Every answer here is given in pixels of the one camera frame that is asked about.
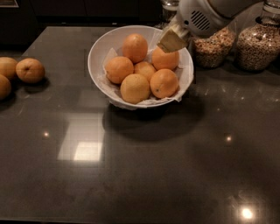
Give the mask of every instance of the nuts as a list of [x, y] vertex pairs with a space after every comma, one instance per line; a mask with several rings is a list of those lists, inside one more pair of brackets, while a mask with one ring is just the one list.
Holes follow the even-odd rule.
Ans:
[[268, 24], [256, 24], [240, 33], [234, 62], [248, 71], [262, 71], [279, 53], [279, 28]]
[[229, 54], [235, 42], [235, 33], [228, 27], [216, 32], [210, 38], [194, 40], [195, 59], [200, 67], [218, 67]]

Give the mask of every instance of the glass jar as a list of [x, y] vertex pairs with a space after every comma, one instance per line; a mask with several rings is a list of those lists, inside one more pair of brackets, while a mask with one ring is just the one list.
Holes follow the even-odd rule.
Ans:
[[238, 36], [234, 63], [243, 70], [262, 71], [280, 53], [280, 9], [271, 8], [269, 2], [264, 3], [262, 15], [256, 18], [255, 25]]
[[217, 31], [210, 38], [194, 38], [194, 61], [203, 68], [219, 67], [230, 53], [236, 38], [235, 24]]

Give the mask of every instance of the bowl of oranges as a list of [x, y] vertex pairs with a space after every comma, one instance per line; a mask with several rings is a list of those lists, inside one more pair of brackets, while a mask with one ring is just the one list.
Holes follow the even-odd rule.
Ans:
[[109, 102], [123, 109], [147, 109], [181, 101], [193, 81], [193, 60], [186, 48], [163, 52], [162, 30], [144, 25], [116, 28], [90, 49], [87, 66]]

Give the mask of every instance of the dark countertop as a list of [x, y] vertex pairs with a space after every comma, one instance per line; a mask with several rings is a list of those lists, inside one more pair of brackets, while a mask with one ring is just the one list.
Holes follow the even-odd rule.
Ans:
[[123, 110], [88, 73], [111, 29], [47, 27], [22, 56], [47, 78], [0, 103], [0, 220], [279, 223], [279, 68], [229, 57], [181, 102]]

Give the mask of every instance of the white object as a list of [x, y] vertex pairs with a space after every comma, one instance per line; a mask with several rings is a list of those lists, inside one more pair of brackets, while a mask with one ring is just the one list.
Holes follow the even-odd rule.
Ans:
[[161, 100], [150, 98], [138, 104], [127, 103], [122, 99], [119, 87], [108, 81], [103, 70], [104, 60], [122, 55], [123, 41], [131, 33], [139, 33], [145, 37], [149, 45], [145, 60], [151, 62], [151, 52], [157, 46], [161, 32], [149, 26], [129, 25], [107, 32], [94, 43], [87, 59], [88, 71], [94, 84], [109, 98], [110, 103], [119, 108], [133, 110], [154, 108], [169, 102], [181, 101], [182, 95], [193, 81], [193, 60], [186, 48], [179, 50], [179, 65], [174, 71], [179, 79], [179, 91], [170, 98]]

